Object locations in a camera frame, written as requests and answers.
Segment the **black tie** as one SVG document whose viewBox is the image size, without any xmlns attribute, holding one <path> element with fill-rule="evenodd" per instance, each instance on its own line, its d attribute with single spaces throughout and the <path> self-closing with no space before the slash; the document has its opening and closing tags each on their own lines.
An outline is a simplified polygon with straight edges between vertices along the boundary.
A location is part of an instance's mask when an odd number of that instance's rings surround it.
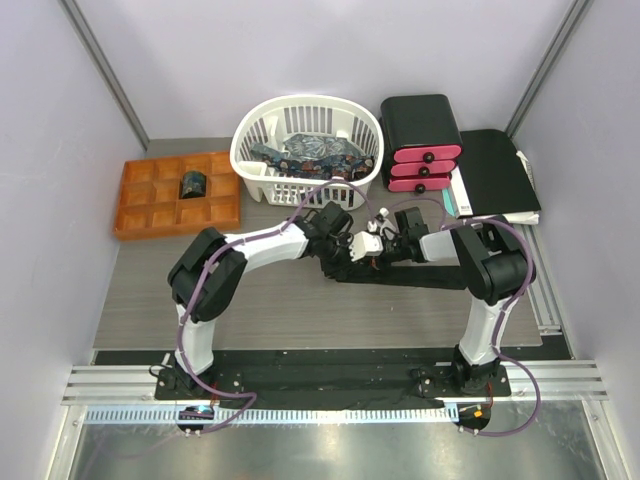
<svg viewBox="0 0 640 480">
<path fill-rule="evenodd" d="M 461 291 L 467 288 L 458 266 L 383 266 L 354 263 L 346 283 Z"/>
</svg>

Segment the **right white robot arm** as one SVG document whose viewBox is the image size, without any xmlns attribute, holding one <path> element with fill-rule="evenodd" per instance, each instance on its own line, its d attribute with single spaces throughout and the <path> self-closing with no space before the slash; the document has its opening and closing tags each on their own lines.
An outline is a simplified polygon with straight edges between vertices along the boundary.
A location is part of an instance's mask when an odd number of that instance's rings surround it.
<svg viewBox="0 0 640 480">
<path fill-rule="evenodd" d="M 416 207 L 380 229 L 384 250 L 371 261 L 392 286 L 466 290 L 467 326 L 454 347 L 450 376 L 465 395 L 486 390 L 501 366 L 501 340 L 511 311 L 535 279 L 526 242 L 502 217 L 431 232 Z"/>
</svg>

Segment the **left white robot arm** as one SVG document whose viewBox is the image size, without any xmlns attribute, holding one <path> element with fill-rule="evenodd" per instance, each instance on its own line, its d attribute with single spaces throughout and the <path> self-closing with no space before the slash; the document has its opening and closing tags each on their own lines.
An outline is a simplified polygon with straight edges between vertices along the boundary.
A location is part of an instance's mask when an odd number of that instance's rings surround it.
<svg viewBox="0 0 640 480">
<path fill-rule="evenodd" d="M 179 388 L 205 397 L 213 385 L 212 350 L 216 320 L 231 304 L 244 274 L 285 260 L 329 253 L 352 216 L 334 202 L 267 229 L 224 235 L 201 231 L 168 275 L 178 313 L 174 353 Z"/>
</svg>

